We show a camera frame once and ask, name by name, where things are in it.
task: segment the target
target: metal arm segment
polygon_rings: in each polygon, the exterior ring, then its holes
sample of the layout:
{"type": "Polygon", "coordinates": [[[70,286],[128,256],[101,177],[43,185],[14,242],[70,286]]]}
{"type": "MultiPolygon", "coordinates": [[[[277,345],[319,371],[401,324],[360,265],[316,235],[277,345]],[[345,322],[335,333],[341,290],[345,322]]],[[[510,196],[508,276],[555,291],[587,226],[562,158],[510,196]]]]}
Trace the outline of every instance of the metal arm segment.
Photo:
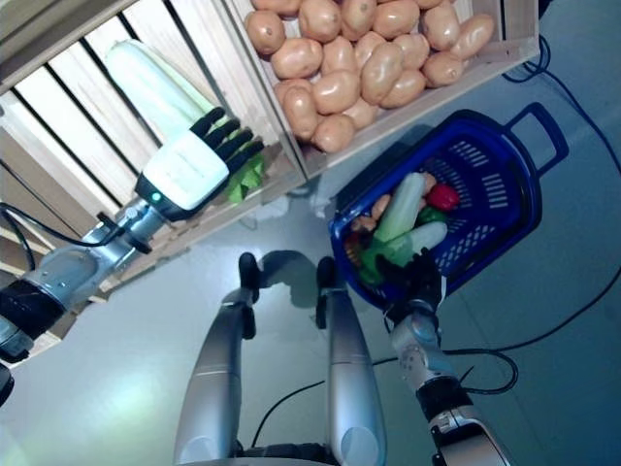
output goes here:
{"type": "Polygon", "coordinates": [[[386,434],[369,350],[344,288],[322,290],[330,334],[328,438],[348,466],[382,466],[386,434]]]}
{"type": "Polygon", "coordinates": [[[107,277],[148,252],[148,241],[164,222],[136,198],[116,215],[115,226],[102,222],[82,238],[99,243],[116,231],[107,244],[54,250],[36,270],[0,290],[0,357],[10,362],[27,357],[37,337],[95,294],[107,277]]]}
{"type": "Polygon", "coordinates": [[[437,321],[430,309],[414,307],[392,331],[391,340],[438,448],[434,465],[509,466],[504,449],[441,351],[437,321]]]}

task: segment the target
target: wooden slat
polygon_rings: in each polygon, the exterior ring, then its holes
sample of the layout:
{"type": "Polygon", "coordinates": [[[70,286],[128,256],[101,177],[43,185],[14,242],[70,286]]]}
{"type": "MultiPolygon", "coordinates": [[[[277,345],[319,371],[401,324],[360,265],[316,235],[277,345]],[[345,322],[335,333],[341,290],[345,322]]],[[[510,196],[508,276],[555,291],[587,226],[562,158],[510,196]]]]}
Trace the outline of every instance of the wooden slat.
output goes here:
{"type": "Polygon", "coordinates": [[[94,216],[67,192],[65,186],[51,177],[4,128],[0,128],[0,146],[5,163],[44,199],[58,216],[80,235],[92,228],[96,221],[94,216]]]}
{"type": "Polygon", "coordinates": [[[217,3],[183,0],[173,5],[233,114],[268,144],[276,142],[278,130],[266,115],[266,102],[259,95],[260,82],[249,72],[249,58],[236,48],[232,40],[235,32],[221,17],[222,7],[217,3]]]}
{"type": "MultiPolygon", "coordinates": [[[[13,8],[12,11],[3,12],[4,21],[12,25],[13,32],[8,34],[0,43],[0,50],[3,55],[10,57],[28,46],[43,32],[49,30],[64,17],[74,13],[84,1],[87,0],[57,0],[46,7],[46,2],[42,2],[40,14],[30,7],[30,12],[25,12],[22,8],[13,8]]],[[[37,2],[19,2],[21,4],[37,2]]]]}
{"type": "Polygon", "coordinates": [[[0,94],[19,83],[41,65],[74,44],[102,22],[128,7],[136,0],[78,0],[79,8],[69,10],[62,18],[45,19],[42,24],[29,24],[17,53],[0,48],[0,94]]]}
{"type": "Polygon", "coordinates": [[[35,71],[16,89],[121,204],[130,200],[136,177],[47,70],[35,71]]]}
{"type": "Polygon", "coordinates": [[[105,60],[106,53],[114,44],[131,39],[117,17],[111,17],[84,38],[93,47],[101,61],[105,60]]]}
{"type": "Polygon", "coordinates": [[[141,42],[159,53],[215,105],[218,99],[161,0],[141,0],[124,12],[141,42]]]}
{"type": "Polygon", "coordinates": [[[132,165],[142,170],[157,146],[83,47],[74,44],[49,65],[132,165]]]}
{"type": "Polygon", "coordinates": [[[539,35],[537,2],[505,2],[507,39],[527,39],[539,35]]]}
{"type": "MultiPolygon", "coordinates": [[[[34,252],[35,261],[39,263],[41,255],[34,252]]],[[[28,262],[23,249],[13,241],[0,237],[0,270],[20,276],[27,272],[28,262]]]]}
{"type": "MultiPolygon", "coordinates": [[[[23,228],[21,229],[21,232],[23,233],[26,241],[28,242],[28,245],[32,250],[38,252],[39,254],[47,254],[49,252],[49,248],[40,245],[37,240],[34,239],[33,235],[30,232],[24,231],[23,228]]],[[[9,227],[9,225],[6,224],[6,220],[4,220],[3,218],[0,218],[0,237],[19,244],[19,238],[9,227]]]]}
{"type": "Polygon", "coordinates": [[[111,215],[116,211],[112,199],[52,139],[11,92],[0,96],[0,106],[4,110],[0,126],[91,216],[102,211],[111,215]]]}
{"type": "Polygon", "coordinates": [[[33,18],[44,14],[50,7],[54,7],[54,4],[57,2],[58,0],[37,0],[36,2],[0,1],[0,41],[4,41],[8,36],[15,35],[33,18]]]}
{"type": "Polygon", "coordinates": [[[30,194],[16,179],[0,167],[0,199],[32,215],[67,236],[75,236],[49,209],[30,194]]]}

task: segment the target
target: red vegetable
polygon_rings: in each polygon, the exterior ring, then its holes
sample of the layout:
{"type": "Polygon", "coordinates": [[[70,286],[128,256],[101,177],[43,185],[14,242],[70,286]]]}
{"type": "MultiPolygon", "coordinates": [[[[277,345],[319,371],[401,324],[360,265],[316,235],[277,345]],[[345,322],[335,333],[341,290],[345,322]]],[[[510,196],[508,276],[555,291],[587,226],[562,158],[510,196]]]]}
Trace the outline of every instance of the red vegetable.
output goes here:
{"type": "Polygon", "coordinates": [[[427,204],[444,212],[452,211],[459,204],[459,194],[446,184],[436,184],[427,194],[427,204]]]}

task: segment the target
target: black cable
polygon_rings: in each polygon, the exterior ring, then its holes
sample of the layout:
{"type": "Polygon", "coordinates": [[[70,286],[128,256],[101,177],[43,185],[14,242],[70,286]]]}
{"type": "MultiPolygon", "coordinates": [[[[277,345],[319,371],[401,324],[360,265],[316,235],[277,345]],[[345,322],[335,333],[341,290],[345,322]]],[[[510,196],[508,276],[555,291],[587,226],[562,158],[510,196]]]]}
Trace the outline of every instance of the black cable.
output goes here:
{"type": "Polygon", "coordinates": [[[65,241],[67,243],[71,243],[72,245],[82,246],[82,247],[85,247],[85,248],[97,248],[97,247],[100,247],[100,246],[105,246],[110,241],[112,241],[114,238],[116,238],[121,233],[121,231],[122,231],[121,228],[117,227],[117,228],[113,229],[102,241],[99,241],[97,243],[86,243],[84,241],[75,240],[73,238],[70,238],[70,237],[60,233],[59,231],[54,230],[53,228],[45,225],[44,223],[42,223],[41,221],[37,220],[36,218],[31,216],[30,214],[27,214],[22,209],[18,209],[17,207],[12,206],[11,204],[7,204],[6,202],[0,202],[0,212],[1,213],[12,212],[13,214],[15,214],[17,216],[20,216],[24,220],[29,221],[33,225],[37,226],[38,228],[41,228],[46,233],[50,234],[51,236],[53,236],[55,238],[58,238],[59,240],[65,241]]]}
{"type": "MultiPolygon", "coordinates": [[[[498,357],[502,359],[511,369],[511,378],[510,380],[502,386],[498,388],[472,388],[464,386],[464,391],[467,393],[472,393],[475,395],[500,395],[502,393],[506,393],[511,390],[515,384],[517,383],[517,379],[519,377],[519,369],[517,364],[513,359],[508,357],[506,354],[502,354],[501,352],[494,349],[484,349],[484,348],[468,348],[468,349],[448,349],[444,352],[447,356],[461,356],[468,354],[487,354],[489,356],[498,357]]],[[[469,369],[464,378],[470,373],[472,369],[469,369]]]]}
{"type": "MultiPolygon", "coordinates": [[[[539,48],[540,48],[539,62],[534,63],[532,61],[528,61],[522,65],[522,70],[526,74],[525,77],[518,79],[518,78],[512,77],[509,74],[503,74],[503,77],[511,83],[525,83],[537,76],[545,76],[551,79],[557,85],[559,85],[559,87],[561,87],[561,89],[565,92],[567,97],[570,99],[575,111],[582,117],[582,119],[584,119],[587,122],[587,124],[593,129],[593,131],[595,131],[595,133],[598,135],[600,140],[604,143],[605,148],[608,154],[610,155],[610,158],[612,159],[612,163],[614,164],[617,170],[617,173],[621,177],[621,163],[619,162],[619,157],[617,156],[617,153],[614,150],[614,147],[612,146],[610,141],[608,140],[607,136],[604,134],[604,131],[602,131],[602,129],[598,126],[598,124],[584,110],[582,105],[580,105],[575,95],[573,95],[573,93],[570,91],[567,85],[563,83],[563,81],[559,77],[557,77],[555,74],[553,74],[552,72],[548,70],[548,67],[550,66],[550,62],[552,59],[552,50],[547,40],[541,35],[539,35],[539,48]]],[[[506,345],[503,347],[494,348],[493,350],[494,351],[517,350],[519,348],[524,348],[534,343],[540,342],[541,340],[553,335],[554,333],[564,328],[566,325],[570,324],[573,320],[575,320],[576,318],[578,318],[579,316],[587,312],[593,306],[595,306],[610,291],[610,289],[619,280],[620,276],[621,276],[621,266],[617,269],[616,273],[613,275],[612,279],[606,284],[604,289],[600,293],[598,293],[598,295],[595,298],[593,298],[585,306],[583,306],[582,308],[580,308],[579,310],[577,310],[576,312],[568,316],[565,320],[563,320],[561,323],[554,326],[547,332],[544,332],[538,335],[537,337],[531,338],[530,340],[526,340],[521,343],[515,343],[512,345],[506,345]]]]}
{"type": "Polygon", "coordinates": [[[303,386],[302,388],[298,388],[297,390],[292,391],[288,395],[285,395],[282,398],[280,398],[278,401],[276,401],[275,405],[272,406],[272,408],[270,408],[268,410],[268,412],[263,415],[263,418],[261,419],[261,422],[259,422],[259,426],[256,429],[256,432],[254,434],[254,438],[252,439],[252,445],[250,447],[252,449],[256,447],[256,443],[259,440],[259,435],[261,435],[261,430],[263,429],[263,426],[265,425],[265,422],[268,420],[268,417],[270,417],[270,415],[274,412],[274,410],[278,406],[280,406],[282,403],[287,401],[292,396],[295,396],[298,393],[302,393],[303,391],[310,390],[311,388],[315,388],[316,386],[320,386],[323,383],[326,383],[326,381],[315,382],[315,383],[311,383],[310,385],[303,386]]]}
{"type": "Polygon", "coordinates": [[[13,232],[16,234],[17,239],[19,240],[19,244],[21,245],[21,248],[24,250],[24,253],[26,254],[26,261],[28,262],[28,268],[30,270],[35,270],[35,268],[37,267],[37,263],[35,261],[35,254],[32,252],[32,249],[30,248],[30,245],[28,244],[28,240],[26,240],[26,237],[23,236],[23,233],[19,229],[19,225],[17,225],[17,222],[13,219],[13,217],[8,212],[0,211],[0,214],[2,214],[2,217],[7,221],[7,223],[9,223],[9,226],[11,227],[13,232]]]}
{"type": "Polygon", "coordinates": [[[549,337],[550,335],[558,332],[563,327],[565,327],[566,325],[570,324],[573,320],[575,320],[576,318],[578,318],[582,314],[586,313],[593,306],[595,306],[610,291],[610,289],[614,286],[614,284],[619,279],[619,276],[621,276],[621,267],[619,267],[619,269],[617,270],[616,274],[614,274],[614,277],[612,277],[612,280],[610,282],[608,282],[608,284],[605,286],[605,288],[602,291],[600,291],[600,293],[595,298],[593,298],[591,301],[589,301],[589,303],[584,305],[578,311],[576,311],[575,313],[573,313],[572,315],[567,317],[565,320],[563,320],[561,323],[559,323],[555,327],[551,328],[547,332],[542,333],[541,335],[538,335],[537,337],[531,338],[530,340],[526,340],[525,342],[515,343],[513,345],[507,345],[505,347],[493,348],[492,350],[493,351],[517,350],[518,348],[524,348],[524,347],[527,347],[527,346],[532,345],[534,343],[540,342],[541,340],[543,340],[543,339],[549,337]]]}
{"type": "MultiPolygon", "coordinates": [[[[518,378],[518,368],[517,368],[517,364],[515,364],[515,362],[508,357],[505,354],[502,354],[498,351],[495,351],[493,349],[454,349],[451,351],[445,351],[444,353],[446,353],[446,355],[449,356],[458,356],[458,355],[468,355],[468,354],[488,354],[491,356],[495,356],[498,357],[500,359],[502,359],[503,361],[505,361],[509,367],[511,368],[511,379],[509,380],[509,382],[505,383],[503,386],[500,386],[498,388],[470,388],[470,387],[464,387],[464,389],[468,392],[468,393],[473,393],[473,394],[478,394],[478,395],[499,395],[501,393],[505,393],[509,390],[511,390],[515,384],[517,383],[517,378],[518,378]]],[[[382,359],[378,359],[377,361],[374,361],[373,365],[374,366],[380,366],[382,364],[386,364],[388,362],[394,362],[399,360],[398,357],[396,356],[392,356],[392,357],[384,357],[382,359]]],[[[469,369],[466,374],[464,374],[464,376],[462,377],[462,379],[464,379],[469,373],[470,371],[473,369],[473,367],[471,369],[469,369]]],[[[310,390],[311,388],[315,388],[316,386],[320,386],[322,384],[326,383],[326,381],[319,381],[319,382],[315,382],[315,383],[310,383],[308,385],[303,386],[302,388],[298,388],[295,391],[292,391],[291,393],[288,393],[286,395],[284,395],[282,398],[280,398],[278,401],[276,401],[276,403],[272,406],[272,408],[270,408],[267,413],[265,413],[263,415],[263,418],[261,419],[261,422],[259,422],[259,426],[256,429],[256,432],[254,433],[254,437],[252,438],[252,444],[251,447],[255,448],[256,447],[256,443],[259,440],[259,436],[261,435],[261,431],[263,430],[263,426],[265,425],[265,423],[267,422],[268,418],[270,417],[270,415],[276,410],[276,408],[278,406],[280,406],[282,403],[284,403],[285,401],[287,401],[289,398],[302,393],[303,391],[306,390],[310,390]]]]}

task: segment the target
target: blue basket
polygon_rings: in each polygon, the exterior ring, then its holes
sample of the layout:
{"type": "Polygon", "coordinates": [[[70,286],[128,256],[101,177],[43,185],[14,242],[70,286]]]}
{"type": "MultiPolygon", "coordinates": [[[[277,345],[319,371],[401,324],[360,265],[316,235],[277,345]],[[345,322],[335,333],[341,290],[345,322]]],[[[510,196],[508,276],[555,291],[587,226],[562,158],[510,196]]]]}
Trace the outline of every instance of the blue basket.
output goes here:
{"type": "Polygon", "coordinates": [[[529,105],[507,125],[477,112],[456,112],[413,148],[393,146],[339,193],[330,232],[341,273],[365,300],[381,309],[403,296],[394,284],[370,286],[361,281],[343,241],[351,232],[350,223],[369,215],[376,199],[392,192],[408,173],[425,171],[460,195],[459,207],[450,213],[448,235],[432,251],[447,277],[447,293],[455,291],[537,228],[539,178],[568,154],[561,129],[540,103],[529,105]],[[539,169],[511,131],[528,115],[539,121],[556,150],[539,169]]]}

